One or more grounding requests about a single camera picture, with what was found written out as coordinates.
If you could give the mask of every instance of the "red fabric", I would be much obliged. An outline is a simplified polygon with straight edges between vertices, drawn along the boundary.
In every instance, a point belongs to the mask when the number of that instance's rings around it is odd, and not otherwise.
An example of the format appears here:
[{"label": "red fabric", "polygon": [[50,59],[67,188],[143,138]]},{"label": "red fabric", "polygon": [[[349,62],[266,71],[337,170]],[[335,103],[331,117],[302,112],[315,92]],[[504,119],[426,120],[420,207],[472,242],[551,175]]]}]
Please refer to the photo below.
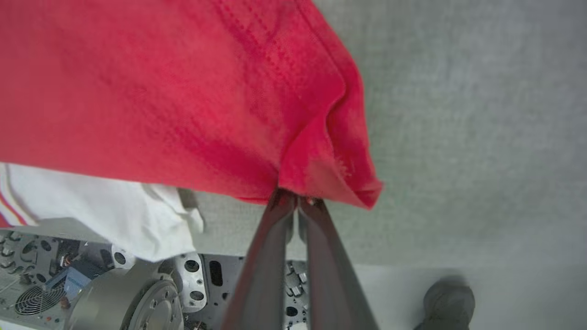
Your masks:
[{"label": "red fabric", "polygon": [[371,208],[353,60],[308,0],[0,0],[0,160]]}]

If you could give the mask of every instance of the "white floor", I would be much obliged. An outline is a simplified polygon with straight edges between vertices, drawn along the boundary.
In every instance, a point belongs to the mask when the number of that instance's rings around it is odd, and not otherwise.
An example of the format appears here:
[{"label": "white floor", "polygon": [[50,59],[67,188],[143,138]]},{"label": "white floor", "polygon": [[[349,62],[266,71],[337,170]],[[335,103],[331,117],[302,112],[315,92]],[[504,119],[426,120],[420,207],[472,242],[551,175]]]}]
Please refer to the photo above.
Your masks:
[{"label": "white floor", "polygon": [[587,328],[587,266],[460,270],[368,266],[358,267],[357,274],[381,330],[413,329],[422,318],[424,293],[449,275],[464,276],[475,293],[472,330]]}]

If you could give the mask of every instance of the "fan grille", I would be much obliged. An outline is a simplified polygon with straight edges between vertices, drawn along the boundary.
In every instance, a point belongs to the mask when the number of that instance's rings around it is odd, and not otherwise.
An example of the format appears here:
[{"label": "fan grille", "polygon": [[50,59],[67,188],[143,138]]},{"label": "fan grille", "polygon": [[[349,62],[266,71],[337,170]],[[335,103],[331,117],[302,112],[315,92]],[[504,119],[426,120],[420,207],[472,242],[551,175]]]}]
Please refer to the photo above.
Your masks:
[{"label": "fan grille", "polygon": [[45,291],[39,286],[34,286],[18,297],[14,308],[20,315],[34,315],[55,306],[63,296],[65,296],[63,283],[58,284],[49,291]]}]

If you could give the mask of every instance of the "gray table surface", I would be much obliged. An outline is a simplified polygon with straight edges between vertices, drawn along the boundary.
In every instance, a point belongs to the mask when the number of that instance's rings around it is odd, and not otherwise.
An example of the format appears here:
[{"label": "gray table surface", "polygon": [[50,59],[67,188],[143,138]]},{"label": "gray table surface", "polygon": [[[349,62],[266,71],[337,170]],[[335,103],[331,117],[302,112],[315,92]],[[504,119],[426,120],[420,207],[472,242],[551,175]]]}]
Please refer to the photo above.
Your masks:
[{"label": "gray table surface", "polygon": [[[372,211],[329,204],[354,262],[585,263],[587,1],[316,4],[362,73],[386,185]],[[244,254],[263,208],[197,200],[200,250]],[[71,220],[33,230],[99,239]]]}]

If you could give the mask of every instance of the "person's foot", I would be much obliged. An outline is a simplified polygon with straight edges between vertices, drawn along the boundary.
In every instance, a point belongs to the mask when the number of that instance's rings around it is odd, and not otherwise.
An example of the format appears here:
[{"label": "person's foot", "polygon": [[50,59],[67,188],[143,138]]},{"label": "person's foot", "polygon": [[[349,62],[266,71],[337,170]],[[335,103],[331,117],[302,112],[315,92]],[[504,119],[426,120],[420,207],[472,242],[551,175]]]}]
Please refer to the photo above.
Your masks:
[{"label": "person's foot", "polygon": [[424,296],[424,322],[416,330],[426,329],[427,324],[451,324],[467,329],[475,310],[475,296],[463,280],[450,278],[436,282]]}]

